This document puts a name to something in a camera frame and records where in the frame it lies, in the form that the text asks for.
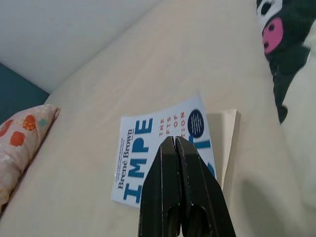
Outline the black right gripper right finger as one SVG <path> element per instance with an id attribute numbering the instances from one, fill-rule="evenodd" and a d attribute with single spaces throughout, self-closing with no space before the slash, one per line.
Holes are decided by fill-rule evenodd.
<path id="1" fill-rule="evenodd" d="M 182 176 L 185 237 L 231 237 L 233 224 L 221 187 L 201 159 L 195 146 L 176 137 Z"/>

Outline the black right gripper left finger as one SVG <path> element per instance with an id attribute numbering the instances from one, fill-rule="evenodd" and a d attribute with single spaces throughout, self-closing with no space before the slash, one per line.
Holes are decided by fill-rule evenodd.
<path id="1" fill-rule="evenodd" d="M 173 137 L 167 137 L 160 144 L 143 184 L 139 236 L 179 236 L 181 200 L 178 154 Z"/>

